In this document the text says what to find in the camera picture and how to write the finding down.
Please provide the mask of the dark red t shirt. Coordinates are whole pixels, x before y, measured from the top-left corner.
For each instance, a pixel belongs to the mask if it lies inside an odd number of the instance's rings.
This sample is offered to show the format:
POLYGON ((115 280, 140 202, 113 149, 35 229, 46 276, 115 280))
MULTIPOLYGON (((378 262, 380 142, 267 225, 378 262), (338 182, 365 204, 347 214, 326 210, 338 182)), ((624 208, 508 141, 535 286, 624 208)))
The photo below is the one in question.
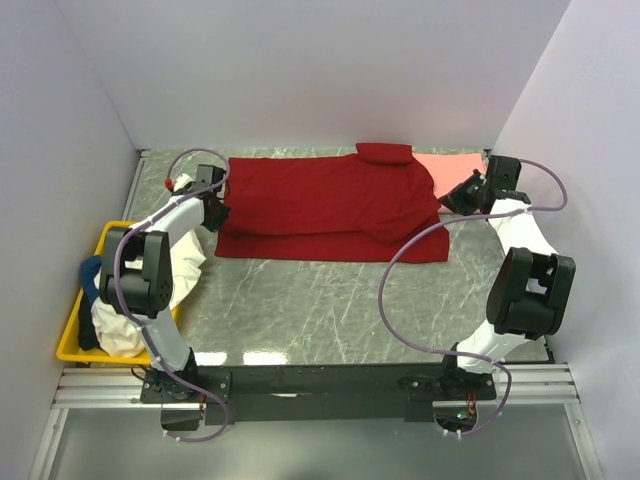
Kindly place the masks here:
POLYGON ((435 225, 434 181, 404 144, 320 158, 233 158, 222 258, 388 262, 435 225))

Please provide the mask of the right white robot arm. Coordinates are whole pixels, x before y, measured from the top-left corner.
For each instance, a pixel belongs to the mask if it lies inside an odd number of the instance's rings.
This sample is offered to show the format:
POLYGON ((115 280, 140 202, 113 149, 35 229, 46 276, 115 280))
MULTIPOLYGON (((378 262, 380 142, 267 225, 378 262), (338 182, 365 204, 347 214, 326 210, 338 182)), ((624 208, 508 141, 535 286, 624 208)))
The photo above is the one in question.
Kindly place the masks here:
POLYGON ((454 345, 454 365, 441 371, 444 395, 460 399, 474 386, 473 375, 489 374, 494 363, 513 349, 545 335, 562 323, 576 263, 559 254, 546 240, 534 214, 557 212, 568 196, 559 183, 561 203, 535 207, 518 189, 523 161, 490 155, 484 173, 477 170, 439 198, 452 212, 485 219, 497 234, 504 260, 489 291, 485 320, 465 340, 454 345))

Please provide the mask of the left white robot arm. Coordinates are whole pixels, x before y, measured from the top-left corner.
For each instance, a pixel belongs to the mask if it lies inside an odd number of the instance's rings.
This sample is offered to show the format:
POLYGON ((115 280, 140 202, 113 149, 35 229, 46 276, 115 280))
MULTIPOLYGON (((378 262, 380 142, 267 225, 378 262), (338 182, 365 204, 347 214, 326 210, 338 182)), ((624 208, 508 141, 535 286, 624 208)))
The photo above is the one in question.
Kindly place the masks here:
POLYGON ((139 331, 151 357, 149 381, 179 402, 197 395, 200 378, 170 308, 171 248, 197 226, 221 228, 230 214, 218 197, 227 178, 224 168, 200 164, 195 179, 173 191, 163 208, 130 227, 111 227, 104 237, 100 299, 139 331))

